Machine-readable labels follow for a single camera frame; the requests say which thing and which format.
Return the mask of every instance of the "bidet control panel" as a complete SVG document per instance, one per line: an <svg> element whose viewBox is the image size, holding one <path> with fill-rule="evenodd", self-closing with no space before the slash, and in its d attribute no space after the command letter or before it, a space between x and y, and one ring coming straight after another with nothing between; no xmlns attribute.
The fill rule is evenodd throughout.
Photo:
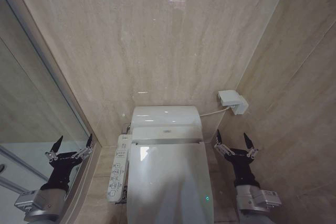
<svg viewBox="0 0 336 224"><path fill-rule="evenodd" d="M109 186L107 188L107 200L109 202L119 202L122 199L131 141L132 135L120 135L118 138L118 148L115 151Z"/></svg>

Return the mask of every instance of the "glass panel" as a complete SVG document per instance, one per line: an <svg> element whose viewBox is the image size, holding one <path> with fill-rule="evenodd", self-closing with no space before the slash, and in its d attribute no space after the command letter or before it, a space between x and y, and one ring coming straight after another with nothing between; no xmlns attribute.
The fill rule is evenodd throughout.
<svg viewBox="0 0 336 224"><path fill-rule="evenodd" d="M61 135L59 153L78 151L88 139L8 3L0 0L0 178L39 189L53 171L45 152ZM1 223L26 223L14 207L19 194L0 186L0 195Z"/></svg>

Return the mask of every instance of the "white power plug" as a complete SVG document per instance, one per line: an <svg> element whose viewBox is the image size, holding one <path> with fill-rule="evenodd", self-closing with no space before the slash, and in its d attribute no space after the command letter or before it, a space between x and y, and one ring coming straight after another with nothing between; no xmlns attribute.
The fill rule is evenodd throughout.
<svg viewBox="0 0 336 224"><path fill-rule="evenodd" d="M235 90L224 90L218 92L222 106L231 106L235 115L242 115L248 108L248 103Z"/></svg>

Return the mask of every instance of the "beige marble tile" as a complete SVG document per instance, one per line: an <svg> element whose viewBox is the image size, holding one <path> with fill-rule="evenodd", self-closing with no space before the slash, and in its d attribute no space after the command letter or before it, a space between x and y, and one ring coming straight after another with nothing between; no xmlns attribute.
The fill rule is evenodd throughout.
<svg viewBox="0 0 336 224"><path fill-rule="evenodd" d="M206 157L208 161L208 167L210 173L220 172L218 161L213 150L212 143L205 144Z"/></svg>
<svg viewBox="0 0 336 224"><path fill-rule="evenodd" d="M308 216L315 223L335 223L336 181L299 196Z"/></svg>
<svg viewBox="0 0 336 224"><path fill-rule="evenodd" d="M136 105L216 110L216 92L237 86L277 0L25 2L106 146ZM205 141L221 117L202 119Z"/></svg>
<svg viewBox="0 0 336 224"><path fill-rule="evenodd" d="M228 146L246 148L247 132L260 148L251 168L262 188L276 190L283 200L276 210L279 223L318 222L309 196L297 195L336 177L335 10L335 0L280 0L238 86L250 107L242 116L227 113L219 127ZM330 209L333 198L320 193L316 201ZM327 212L326 223L335 216Z"/></svg>
<svg viewBox="0 0 336 224"><path fill-rule="evenodd" d="M110 177L116 149L116 147L101 149L94 177Z"/></svg>
<svg viewBox="0 0 336 224"><path fill-rule="evenodd" d="M229 188L220 172L210 173L214 197L214 221L237 221L235 205L229 196Z"/></svg>
<svg viewBox="0 0 336 224"><path fill-rule="evenodd" d="M121 205L106 199L110 177L94 177L75 224L119 224Z"/></svg>

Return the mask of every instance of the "floor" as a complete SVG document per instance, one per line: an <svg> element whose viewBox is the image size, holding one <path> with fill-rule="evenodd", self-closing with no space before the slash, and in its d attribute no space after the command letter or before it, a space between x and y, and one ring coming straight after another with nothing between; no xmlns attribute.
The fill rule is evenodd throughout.
<svg viewBox="0 0 336 224"><path fill-rule="evenodd" d="M127 224L126 204L115 205L106 200L106 190L115 151L115 147L102 149L88 194L75 224ZM210 144L206 144L206 154L214 197L214 222L216 224L238 224L233 202L228 195L227 186Z"/></svg>

